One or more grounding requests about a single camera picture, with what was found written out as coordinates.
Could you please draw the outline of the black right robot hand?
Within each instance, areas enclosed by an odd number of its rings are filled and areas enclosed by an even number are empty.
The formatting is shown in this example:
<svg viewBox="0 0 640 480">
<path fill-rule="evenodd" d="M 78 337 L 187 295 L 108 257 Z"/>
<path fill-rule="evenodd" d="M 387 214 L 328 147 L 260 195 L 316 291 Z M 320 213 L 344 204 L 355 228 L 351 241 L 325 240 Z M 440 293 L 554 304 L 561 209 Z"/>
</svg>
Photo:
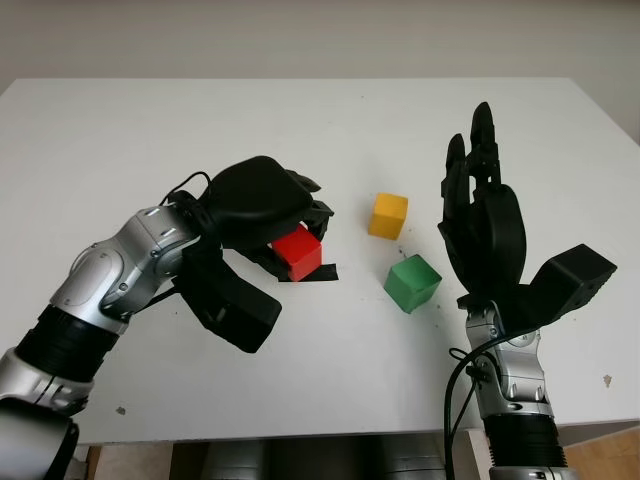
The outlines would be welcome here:
<svg viewBox="0 0 640 480">
<path fill-rule="evenodd" d="M 470 141 L 470 151 L 460 134 L 449 142 L 438 229 L 466 291 L 496 300 L 520 283 L 526 233 L 517 196 L 501 178 L 493 115 L 486 102 L 473 113 Z"/>
</svg>

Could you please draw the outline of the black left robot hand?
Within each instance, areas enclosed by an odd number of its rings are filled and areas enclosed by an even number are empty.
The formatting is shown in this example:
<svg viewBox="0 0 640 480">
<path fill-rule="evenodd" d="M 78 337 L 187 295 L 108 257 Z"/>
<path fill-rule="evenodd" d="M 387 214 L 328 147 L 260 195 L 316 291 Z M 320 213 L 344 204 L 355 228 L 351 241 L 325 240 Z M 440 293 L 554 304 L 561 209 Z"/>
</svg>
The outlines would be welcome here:
<svg viewBox="0 0 640 480">
<path fill-rule="evenodd" d="M 234 164 L 209 183 L 198 198 L 222 246 L 258 264 L 280 282 L 290 282 L 293 262 L 271 244 L 303 226 L 317 241 L 334 211 L 312 194 L 320 186 L 268 156 Z"/>
</svg>

